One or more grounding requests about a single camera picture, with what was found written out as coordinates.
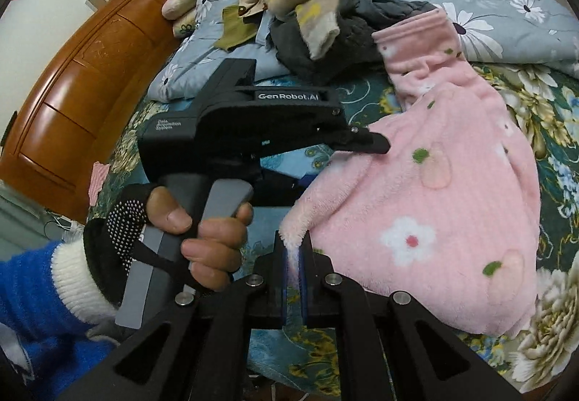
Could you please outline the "left hand black glove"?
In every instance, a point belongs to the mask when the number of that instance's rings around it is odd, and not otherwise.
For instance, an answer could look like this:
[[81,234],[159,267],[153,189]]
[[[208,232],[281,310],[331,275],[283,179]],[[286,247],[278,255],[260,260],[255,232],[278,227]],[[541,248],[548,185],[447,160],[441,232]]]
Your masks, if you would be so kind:
[[87,268],[106,300],[118,306],[124,295],[134,247],[145,226],[182,240],[179,252],[189,261],[189,274],[205,289],[216,292],[230,285],[241,265],[242,248],[253,209],[247,202],[229,217],[209,218],[198,225],[168,188],[130,184],[104,218],[84,228]]

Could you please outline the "blue sweater left forearm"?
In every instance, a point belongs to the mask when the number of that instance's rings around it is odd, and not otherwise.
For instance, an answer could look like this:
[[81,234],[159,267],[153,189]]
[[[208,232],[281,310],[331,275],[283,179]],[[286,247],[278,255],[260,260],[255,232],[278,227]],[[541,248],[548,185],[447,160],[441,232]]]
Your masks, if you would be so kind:
[[1,351],[37,400],[54,400],[117,343],[90,337],[116,308],[90,274],[84,243],[51,242],[1,263]]

